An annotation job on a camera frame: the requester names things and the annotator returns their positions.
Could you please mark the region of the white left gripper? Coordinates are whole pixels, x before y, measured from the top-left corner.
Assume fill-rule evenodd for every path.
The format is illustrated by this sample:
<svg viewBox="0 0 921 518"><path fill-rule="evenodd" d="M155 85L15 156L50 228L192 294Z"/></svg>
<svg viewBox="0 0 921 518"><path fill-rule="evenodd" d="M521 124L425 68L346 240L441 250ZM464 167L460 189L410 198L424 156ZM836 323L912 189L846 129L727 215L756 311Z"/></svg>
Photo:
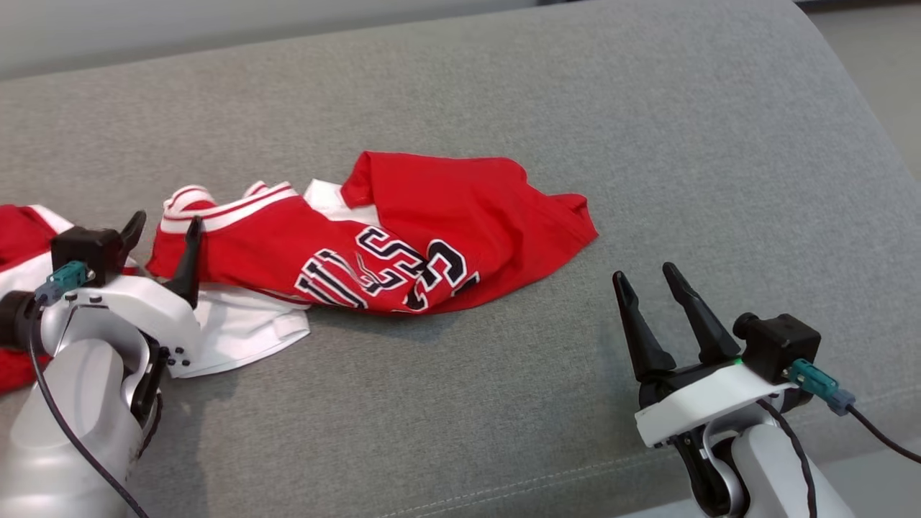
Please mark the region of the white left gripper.
<svg viewBox="0 0 921 518"><path fill-rule="evenodd" d="M119 233L118 268L126 266L145 224L147 212L135 211ZM203 357L203 331L194 314L201 240L203 219L196 216L187 227L180 262L164 288L149 278L119 276L103 288L82 286L57 299L40 318L40 354L55 357L70 345L99 339L111 345L130 371L137 371L153 358L147 342L152 339L157 343L154 350L165 347L170 353L170 377L184 377Z"/></svg>

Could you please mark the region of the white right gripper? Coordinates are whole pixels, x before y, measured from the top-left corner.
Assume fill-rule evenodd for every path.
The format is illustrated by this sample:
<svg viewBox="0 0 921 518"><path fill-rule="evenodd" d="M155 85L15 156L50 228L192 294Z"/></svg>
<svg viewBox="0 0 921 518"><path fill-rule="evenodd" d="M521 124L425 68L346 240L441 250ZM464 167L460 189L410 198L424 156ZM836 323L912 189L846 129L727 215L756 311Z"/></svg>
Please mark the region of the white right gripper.
<svg viewBox="0 0 921 518"><path fill-rule="evenodd" d="M665 262L662 271L672 298L684 309L697 339L701 364L717 365L739 357L739 344L680 269ZM773 417L762 404L781 411L799 403L795 384L783 381L775 386L740 360L673 371L676 361L645 321L638 295L625 273L616 271L612 284L632 371L642 393L641 409L635 414L636 429L648 448L665 445L698 427L703 427L704 435L716 435L770 425Z"/></svg>

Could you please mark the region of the red shorts with black print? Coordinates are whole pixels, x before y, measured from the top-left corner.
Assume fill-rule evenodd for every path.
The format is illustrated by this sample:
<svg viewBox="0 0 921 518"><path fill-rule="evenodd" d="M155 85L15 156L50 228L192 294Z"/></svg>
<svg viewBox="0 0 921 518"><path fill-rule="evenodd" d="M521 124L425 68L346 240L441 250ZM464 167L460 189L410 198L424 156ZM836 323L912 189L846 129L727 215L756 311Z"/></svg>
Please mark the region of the red shorts with black print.
<svg viewBox="0 0 921 518"><path fill-rule="evenodd" d="M243 367L309 334L312 306L444 314L552 275L596 239L588 201L548 194L509 158L365 151L344 184L256 181L218 204L184 186L163 204L147 269L172 278L190 224L203 227L203 329L188 379Z"/></svg>

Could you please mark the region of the red jersey with white trim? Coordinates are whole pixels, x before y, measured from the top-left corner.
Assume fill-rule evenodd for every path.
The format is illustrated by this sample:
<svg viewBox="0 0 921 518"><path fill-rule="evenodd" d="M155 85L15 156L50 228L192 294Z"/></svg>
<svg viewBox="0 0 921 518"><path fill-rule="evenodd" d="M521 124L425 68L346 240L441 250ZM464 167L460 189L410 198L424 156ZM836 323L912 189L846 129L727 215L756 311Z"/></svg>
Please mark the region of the red jersey with white trim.
<svg viewBox="0 0 921 518"><path fill-rule="evenodd" d="M2 299L14 291L33 291L52 273L50 241L73 223L40 204L0 204L0 396L29 386L35 373L29 354L15 345L14 311Z"/></svg>

